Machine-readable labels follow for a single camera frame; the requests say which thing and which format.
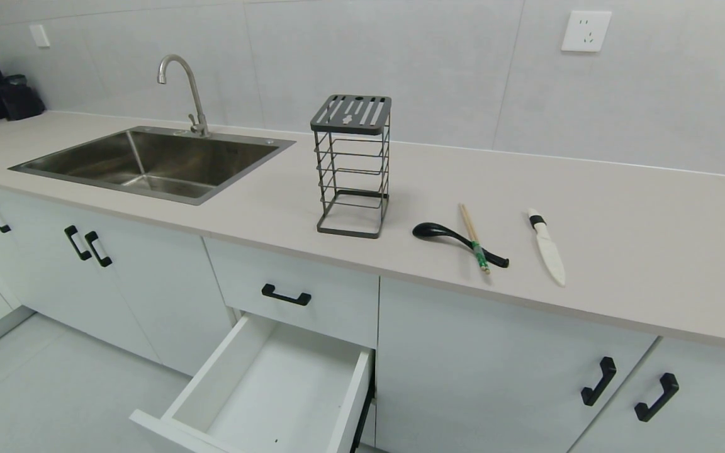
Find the floor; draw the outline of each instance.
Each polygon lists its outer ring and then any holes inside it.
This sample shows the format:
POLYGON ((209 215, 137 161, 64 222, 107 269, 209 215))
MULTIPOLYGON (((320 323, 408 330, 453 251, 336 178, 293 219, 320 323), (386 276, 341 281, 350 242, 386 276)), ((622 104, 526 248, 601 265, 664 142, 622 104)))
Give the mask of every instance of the floor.
POLYGON ((161 416, 188 382, 33 315, 0 339, 0 453, 152 453, 128 416, 161 416))

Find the electrical outlet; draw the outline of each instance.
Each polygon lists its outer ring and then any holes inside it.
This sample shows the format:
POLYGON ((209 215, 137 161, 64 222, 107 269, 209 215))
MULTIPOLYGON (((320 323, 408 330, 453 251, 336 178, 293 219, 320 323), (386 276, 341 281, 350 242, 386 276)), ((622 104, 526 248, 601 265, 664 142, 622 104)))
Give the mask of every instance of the electrical outlet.
POLYGON ((600 52, 610 20, 610 11, 573 11, 561 49, 568 52, 600 52))

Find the sink basin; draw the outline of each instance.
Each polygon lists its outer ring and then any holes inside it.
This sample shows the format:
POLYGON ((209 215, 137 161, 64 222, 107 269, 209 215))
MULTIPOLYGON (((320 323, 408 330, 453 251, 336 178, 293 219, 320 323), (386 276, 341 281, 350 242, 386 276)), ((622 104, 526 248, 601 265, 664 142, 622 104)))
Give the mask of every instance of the sink basin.
POLYGON ((201 204, 294 144, 139 126, 11 167, 89 186, 201 204))

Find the knife holder rack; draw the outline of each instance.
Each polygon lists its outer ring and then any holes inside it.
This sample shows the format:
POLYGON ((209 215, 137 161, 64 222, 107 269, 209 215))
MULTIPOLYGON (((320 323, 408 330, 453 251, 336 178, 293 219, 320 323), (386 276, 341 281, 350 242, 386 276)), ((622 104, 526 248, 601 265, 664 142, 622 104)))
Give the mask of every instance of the knife holder rack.
POLYGON ((333 94, 317 111, 310 127, 323 206, 317 230, 379 238, 389 201, 391 98, 333 94), (329 226, 340 216, 352 223, 367 221, 369 228, 360 224, 329 226))

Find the white knife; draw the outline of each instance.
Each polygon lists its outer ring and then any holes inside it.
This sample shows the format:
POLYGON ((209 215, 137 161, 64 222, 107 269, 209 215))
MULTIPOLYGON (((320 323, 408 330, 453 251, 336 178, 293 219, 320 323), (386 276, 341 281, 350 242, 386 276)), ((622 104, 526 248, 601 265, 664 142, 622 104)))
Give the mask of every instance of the white knife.
POLYGON ((550 271, 550 275, 553 276, 560 286, 564 286, 565 275, 564 275, 564 263, 561 261, 561 256, 558 255, 558 248, 553 243, 550 234, 547 231, 547 223, 544 218, 541 218, 539 212, 535 209, 528 209, 527 215, 530 218, 530 224, 533 229, 536 230, 536 243, 539 244, 539 252, 541 252, 541 259, 544 260, 544 264, 547 266, 547 270, 550 271))

